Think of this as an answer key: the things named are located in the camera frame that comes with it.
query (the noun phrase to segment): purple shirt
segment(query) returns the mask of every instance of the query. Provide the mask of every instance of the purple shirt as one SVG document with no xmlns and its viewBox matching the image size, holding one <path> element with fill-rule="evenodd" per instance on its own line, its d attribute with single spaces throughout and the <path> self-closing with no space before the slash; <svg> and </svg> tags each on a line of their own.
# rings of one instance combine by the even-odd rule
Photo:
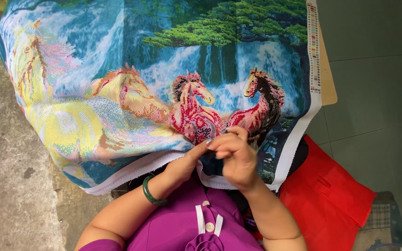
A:
<svg viewBox="0 0 402 251">
<path fill-rule="evenodd" d="M 231 198 L 219 189 L 204 192 L 196 176 L 184 182 L 169 196 L 167 204 L 142 223 L 126 243 L 126 250 L 262 251 L 243 228 L 243 219 Z M 98 240 L 80 251 L 122 249 L 115 241 Z"/>
</svg>

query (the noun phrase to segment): jade bangle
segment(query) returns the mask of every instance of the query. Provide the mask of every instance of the jade bangle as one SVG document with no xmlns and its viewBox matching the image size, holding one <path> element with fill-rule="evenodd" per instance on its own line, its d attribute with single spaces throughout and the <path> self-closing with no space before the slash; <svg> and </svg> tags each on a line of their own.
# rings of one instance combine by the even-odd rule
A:
<svg viewBox="0 0 402 251">
<path fill-rule="evenodd" d="M 165 205 L 165 203 L 167 203 L 168 199 L 165 199 L 162 201 L 157 200 L 150 194 L 150 191 L 148 190 L 148 181 L 153 177 L 154 177 L 154 175 L 148 176 L 147 178 L 145 178 L 144 182 L 142 183 L 142 190 L 144 191 L 144 195 L 147 198 L 147 200 L 150 203 L 152 203 L 153 205 L 156 205 L 156 206 Z"/>
</svg>

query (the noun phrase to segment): hand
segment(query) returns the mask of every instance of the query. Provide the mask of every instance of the hand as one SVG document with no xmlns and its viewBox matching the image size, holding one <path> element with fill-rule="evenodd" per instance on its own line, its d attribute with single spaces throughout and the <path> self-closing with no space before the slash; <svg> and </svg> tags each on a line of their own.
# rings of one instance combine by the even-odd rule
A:
<svg viewBox="0 0 402 251">
<path fill-rule="evenodd" d="M 255 170 L 257 152 L 248 145 L 245 129 L 233 126 L 227 131 L 212 141 L 209 150 L 217 152 L 217 159 L 223 159 L 223 176 L 238 190 L 248 191 L 260 180 Z"/>
<path fill-rule="evenodd" d="M 175 159 L 168 163 L 163 174 L 169 180 L 181 185 L 183 182 L 190 179 L 190 176 L 195 169 L 198 159 L 207 151 L 208 143 L 212 140 L 206 140 L 188 151 L 183 157 Z"/>
</svg>

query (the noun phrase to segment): white button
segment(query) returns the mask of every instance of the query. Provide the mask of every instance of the white button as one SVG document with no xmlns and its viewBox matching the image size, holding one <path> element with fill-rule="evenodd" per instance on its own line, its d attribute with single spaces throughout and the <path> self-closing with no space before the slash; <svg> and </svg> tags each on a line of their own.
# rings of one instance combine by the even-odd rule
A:
<svg viewBox="0 0 402 251">
<path fill-rule="evenodd" d="M 205 225 L 205 230 L 207 231 L 207 232 L 213 232 L 214 230 L 215 230 L 215 225 L 213 224 L 213 223 L 211 223 L 211 222 L 209 222 L 209 223 L 207 223 L 206 225 Z"/>
</svg>

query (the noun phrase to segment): red plastic bag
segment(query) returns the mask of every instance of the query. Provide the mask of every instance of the red plastic bag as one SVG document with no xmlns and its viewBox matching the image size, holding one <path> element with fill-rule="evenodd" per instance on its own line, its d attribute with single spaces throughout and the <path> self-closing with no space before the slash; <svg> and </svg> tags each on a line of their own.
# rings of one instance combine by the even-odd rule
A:
<svg viewBox="0 0 402 251">
<path fill-rule="evenodd" d="M 356 182 L 309 136 L 305 162 L 286 179 L 280 200 L 291 211 L 309 251 L 350 251 L 376 193 Z"/>
</svg>

